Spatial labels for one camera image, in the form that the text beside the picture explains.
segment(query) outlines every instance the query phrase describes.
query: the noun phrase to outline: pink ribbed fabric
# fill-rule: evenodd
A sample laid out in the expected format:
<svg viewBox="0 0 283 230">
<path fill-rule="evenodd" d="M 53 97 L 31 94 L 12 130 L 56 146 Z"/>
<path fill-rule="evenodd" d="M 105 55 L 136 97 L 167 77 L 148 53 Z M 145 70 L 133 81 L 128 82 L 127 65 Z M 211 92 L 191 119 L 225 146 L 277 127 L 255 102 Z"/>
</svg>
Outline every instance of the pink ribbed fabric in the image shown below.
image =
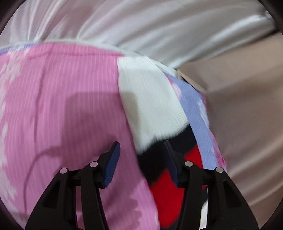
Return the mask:
<svg viewBox="0 0 283 230">
<path fill-rule="evenodd" d="M 60 168 L 80 169 L 119 141 L 113 181 L 100 191 L 110 230 L 159 229 L 119 95 L 118 56 L 64 43 L 0 56 L 0 196 L 22 226 Z"/>
</svg>

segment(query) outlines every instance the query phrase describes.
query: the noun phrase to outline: red fabric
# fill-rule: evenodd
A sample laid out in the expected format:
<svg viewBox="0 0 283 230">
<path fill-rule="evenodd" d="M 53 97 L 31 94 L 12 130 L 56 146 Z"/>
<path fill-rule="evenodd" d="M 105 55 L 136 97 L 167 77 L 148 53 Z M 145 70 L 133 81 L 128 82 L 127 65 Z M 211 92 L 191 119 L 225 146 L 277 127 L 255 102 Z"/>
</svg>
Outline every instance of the red fabric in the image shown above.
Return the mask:
<svg viewBox="0 0 283 230">
<path fill-rule="evenodd" d="M 197 145 L 185 154 L 185 159 L 203 168 Z M 167 228 L 176 221 L 180 214 L 184 189 L 178 189 L 171 181 L 169 171 L 165 170 L 159 180 L 150 187 L 150 190 L 158 209 L 160 226 Z"/>
</svg>

